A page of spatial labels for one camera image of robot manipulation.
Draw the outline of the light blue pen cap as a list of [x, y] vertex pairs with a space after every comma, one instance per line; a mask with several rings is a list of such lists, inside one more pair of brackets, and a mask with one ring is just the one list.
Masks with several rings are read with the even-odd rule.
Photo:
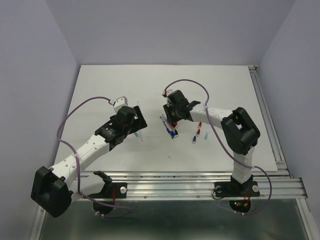
[[204, 135], [204, 139], [205, 139], [205, 140], [207, 140], [207, 139], [208, 139], [208, 135], [209, 135], [209, 133], [208, 133], [208, 132], [206, 132], [206, 133], [205, 133], [205, 135]]

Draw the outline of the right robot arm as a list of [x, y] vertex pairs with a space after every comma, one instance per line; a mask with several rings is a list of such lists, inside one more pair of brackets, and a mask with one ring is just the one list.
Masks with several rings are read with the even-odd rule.
[[230, 182], [231, 192], [242, 195], [248, 190], [248, 181], [252, 178], [252, 158], [254, 147], [261, 133], [247, 111], [238, 107], [224, 110], [208, 107], [199, 101], [189, 102], [180, 90], [165, 90], [163, 106], [166, 119], [171, 125], [181, 120], [210, 125], [223, 131], [226, 143], [232, 150], [233, 170]]

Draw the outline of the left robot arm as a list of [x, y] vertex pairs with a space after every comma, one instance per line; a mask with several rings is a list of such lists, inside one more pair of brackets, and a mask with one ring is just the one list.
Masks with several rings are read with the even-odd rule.
[[131, 134], [147, 127], [138, 105], [122, 106], [110, 120], [98, 128], [79, 149], [61, 162], [47, 168], [40, 167], [34, 175], [31, 199], [52, 217], [61, 216], [71, 203], [82, 198], [96, 201], [110, 198], [99, 215], [106, 216], [115, 208], [116, 197], [123, 197], [121, 186], [113, 186], [111, 177], [98, 170], [80, 179], [81, 172], [93, 162], [112, 151]]

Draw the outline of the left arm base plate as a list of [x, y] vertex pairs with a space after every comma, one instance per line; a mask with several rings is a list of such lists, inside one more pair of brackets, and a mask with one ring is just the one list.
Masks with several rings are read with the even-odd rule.
[[106, 183], [98, 193], [90, 194], [93, 199], [125, 199], [127, 197], [128, 184], [126, 182]]

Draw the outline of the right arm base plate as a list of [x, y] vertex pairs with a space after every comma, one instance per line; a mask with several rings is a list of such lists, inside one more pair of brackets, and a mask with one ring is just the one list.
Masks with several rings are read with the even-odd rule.
[[214, 196], [222, 198], [259, 197], [258, 183], [252, 179], [239, 183], [233, 178], [230, 181], [218, 181], [214, 183]]

